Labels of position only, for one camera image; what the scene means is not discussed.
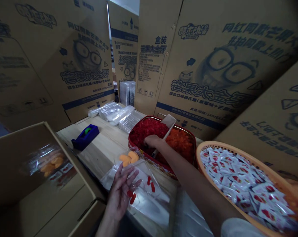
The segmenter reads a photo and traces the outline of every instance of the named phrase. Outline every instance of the orange candy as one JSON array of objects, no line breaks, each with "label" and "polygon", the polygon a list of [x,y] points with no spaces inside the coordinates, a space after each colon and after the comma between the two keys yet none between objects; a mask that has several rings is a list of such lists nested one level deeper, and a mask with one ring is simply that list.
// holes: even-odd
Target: orange candy
[{"label": "orange candy", "polygon": [[[191,143],[189,136],[185,131],[173,128],[165,141],[170,147],[172,147],[177,153],[184,157],[189,163],[193,163],[193,144]],[[156,159],[163,164],[168,164],[160,153],[157,155]]]}]

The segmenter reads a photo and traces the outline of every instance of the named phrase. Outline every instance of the cardboard box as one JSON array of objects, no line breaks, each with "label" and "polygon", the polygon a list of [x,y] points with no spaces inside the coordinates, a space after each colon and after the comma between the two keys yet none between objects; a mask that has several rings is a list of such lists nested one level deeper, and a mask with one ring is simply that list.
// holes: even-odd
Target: cardboard box
[{"label": "cardboard box", "polygon": [[215,140],[298,180],[298,62]]},{"label": "cardboard box", "polygon": [[139,16],[111,1],[108,14],[119,95],[120,82],[136,78]]},{"label": "cardboard box", "polygon": [[183,1],[154,115],[211,140],[297,60],[297,2]]},{"label": "cardboard box", "polygon": [[135,107],[146,115],[154,114],[181,5],[182,0],[140,0]]},{"label": "cardboard box", "polygon": [[105,0],[0,1],[0,122],[60,130],[114,99]]},{"label": "cardboard box", "polygon": [[[21,172],[28,155],[47,144],[59,145],[78,172],[61,190],[44,182],[43,173]],[[46,122],[0,138],[0,236],[87,236],[105,209],[103,200]]]}]

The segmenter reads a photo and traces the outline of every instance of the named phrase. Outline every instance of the candy wrapper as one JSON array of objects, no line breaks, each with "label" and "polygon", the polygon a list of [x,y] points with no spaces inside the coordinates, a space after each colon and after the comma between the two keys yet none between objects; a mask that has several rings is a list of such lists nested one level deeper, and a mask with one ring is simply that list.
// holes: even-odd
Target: candy wrapper
[{"label": "candy wrapper", "polygon": [[217,162],[219,160],[219,154],[216,151],[209,152],[210,161]]},{"label": "candy wrapper", "polygon": [[243,212],[273,231],[298,231],[298,222],[289,217],[295,213],[288,207],[285,194],[250,161],[211,147],[201,152],[201,160],[215,185]]},{"label": "candy wrapper", "polygon": [[285,229],[286,227],[287,220],[277,212],[273,211],[267,204],[261,203],[257,215],[278,229]]}]

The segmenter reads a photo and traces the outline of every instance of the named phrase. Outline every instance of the woven plastic basket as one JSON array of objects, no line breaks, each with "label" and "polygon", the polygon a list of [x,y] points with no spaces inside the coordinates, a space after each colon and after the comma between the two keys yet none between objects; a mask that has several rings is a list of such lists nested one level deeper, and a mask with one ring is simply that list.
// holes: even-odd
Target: woven plastic basket
[{"label": "woven plastic basket", "polygon": [[298,221],[298,192],[292,187],[291,184],[289,184],[285,179],[280,177],[276,172],[274,172],[272,169],[267,167],[265,164],[254,158],[253,156],[249,155],[248,153],[245,153],[244,151],[235,148],[233,146],[230,146],[225,143],[221,142],[215,142],[215,141],[207,141],[201,143],[196,150],[196,160],[198,162],[198,167],[201,173],[205,175],[205,177],[209,180],[209,182],[212,183],[212,185],[224,196],[252,225],[254,225],[256,228],[261,230],[265,235],[267,236],[286,236],[290,235],[292,236],[293,232],[288,232],[285,234],[281,234],[279,232],[274,232],[262,224],[255,221],[253,218],[248,216],[245,212],[243,212],[241,209],[239,209],[233,202],[231,202],[222,192],[221,190],[214,184],[212,179],[208,176],[206,173],[206,170],[204,169],[202,160],[200,159],[200,153],[202,150],[206,148],[222,148],[225,150],[228,150],[229,152],[233,154],[239,154],[249,160],[252,165],[254,165],[256,168],[264,171],[264,173],[269,177],[269,179],[274,183],[274,186],[280,190],[282,193],[284,193],[286,196],[284,197],[285,200],[289,204],[289,208],[295,212],[295,215],[292,215],[290,217],[293,217],[296,221]]}]

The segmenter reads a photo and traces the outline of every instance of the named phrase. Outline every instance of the sleeve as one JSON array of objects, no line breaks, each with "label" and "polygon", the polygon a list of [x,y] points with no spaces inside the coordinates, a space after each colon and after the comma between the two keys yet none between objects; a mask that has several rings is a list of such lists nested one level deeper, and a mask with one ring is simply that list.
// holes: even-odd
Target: sleeve
[{"label": "sleeve", "polygon": [[250,222],[240,218],[229,218],[221,226],[221,237],[264,237]]}]

